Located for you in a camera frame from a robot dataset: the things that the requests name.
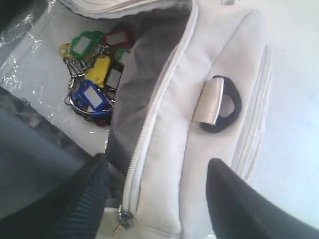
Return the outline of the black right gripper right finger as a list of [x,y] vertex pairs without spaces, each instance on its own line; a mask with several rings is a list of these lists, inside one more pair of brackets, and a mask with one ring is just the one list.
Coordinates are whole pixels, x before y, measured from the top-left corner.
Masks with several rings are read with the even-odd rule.
[[218,239],[317,239],[319,231],[281,210],[221,159],[207,168],[206,199]]

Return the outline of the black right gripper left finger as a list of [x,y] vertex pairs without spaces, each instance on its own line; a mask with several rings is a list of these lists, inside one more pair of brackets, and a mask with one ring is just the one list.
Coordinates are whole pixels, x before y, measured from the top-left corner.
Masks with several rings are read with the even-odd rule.
[[102,220],[108,196],[109,166],[106,155],[77,158],[66,153],[50,164],[62,176],[54,193],[62,207],[45,233],[45,239],[94,239]]

